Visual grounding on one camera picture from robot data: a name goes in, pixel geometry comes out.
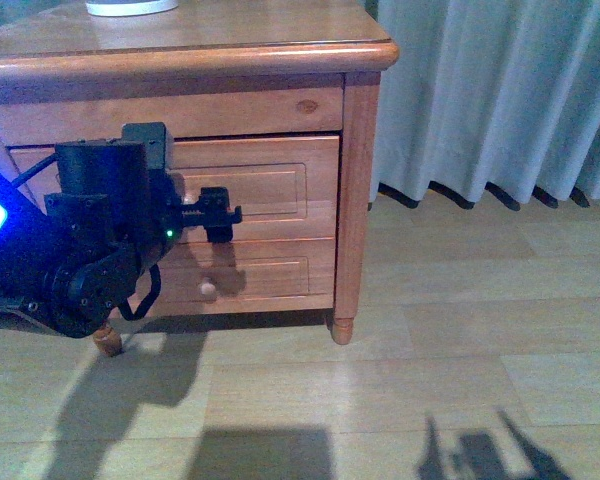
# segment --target round wooden knob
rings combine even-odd
[[[216,293],[216,286],[213,284],[210,278],[204,277],[200,282],[200,293],[205,297],[211,297]]]

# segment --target drawer front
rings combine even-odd
[[[164,122],[175,138],[342,128],[339,75],[217,82],[67,87],[71,95],[32,91],[2,99],[0,137],[7,146],[51,145],[118,137],[125,123],[143,122]]]
[[[331,308],[334,265],[333,239],[178,245],[160,262],[162,294],[149,315]],[[149,284],[140,279],[133,308]]]
[[[15,149],[21,171],[52,153]],[[243,209],[234,239],[324,238],[335,235],[339,138],[335,136],[177,142],[171,175],[186,203],[201,187],[225,186],[232,206]],[[60,191],[51,166],[28,182],[36,202]],[[206,241],[201,228],[188,229],[183,242]]]

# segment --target black cable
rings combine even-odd
[[[20,187],[23,183],[28,182],[32,177],[34,177],[35,175],[40,173],[42,170],[47,168],[52,163],[56,162],[56,160],[58,160],[58,157],[56,157],[55,153],[49,155],[44,160],[41,160],[40,162],[36,163],[33,167],[31,167],[26,172],[18,175],[15,179],[13,179],[13,181],[11,182],[11,185],[15,188]]]
[[[160,268],[157,264],[149,269],[149,274],[151,275],[151,290],[140,302],[140,305],[138,305],[138,309],[135,311],[135,313],[131,310],[131,305],[129,305],[128,300],[125,300],[123,303],[118,305],[118,310],[120,310],[122,318],[127,321],[143,319],[153,305],[153,302],[155,302],[158,296],[160,296],[162,280],[160,278]]]

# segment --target white curtain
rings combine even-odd
[[[77,0],[0,0],[0,25]]]
[[[379,0],[401,48],[383,74],[378,183],[436,181],[476,202],[600,198],[600,0]]]

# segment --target wooden nightstand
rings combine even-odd
[[[397,55],[355,0],[181,0],[117,19],[57,7],[0,27],[0,171],[14,178],[57,142],[164,122],[180,193],[226,186],[245,217],[231,244],[187,233],[160,263],[150,315],[333,308],[346,344],[379,72]],[[23,191],[42,207],[56,171]]]

